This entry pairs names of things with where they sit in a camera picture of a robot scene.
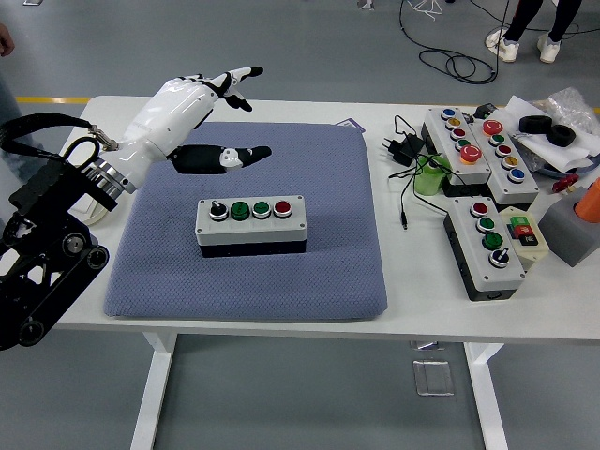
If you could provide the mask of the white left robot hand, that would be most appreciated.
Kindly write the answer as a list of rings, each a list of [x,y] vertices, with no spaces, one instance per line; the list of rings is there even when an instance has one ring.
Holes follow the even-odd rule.
[[[262,67],[241,67],[215,78],[197,74],[166,81],[127,126],[119,149],[103,159],[126,181],[124,189],[132,192],[143,185],[156,162],[170,160],[184,174],[222,174],[267,158],[271,150],[266,146],[234,149],[184,144],[220,99],[234,109],[250,112],[252,107],[237,87],[244,79],[262,73]]]

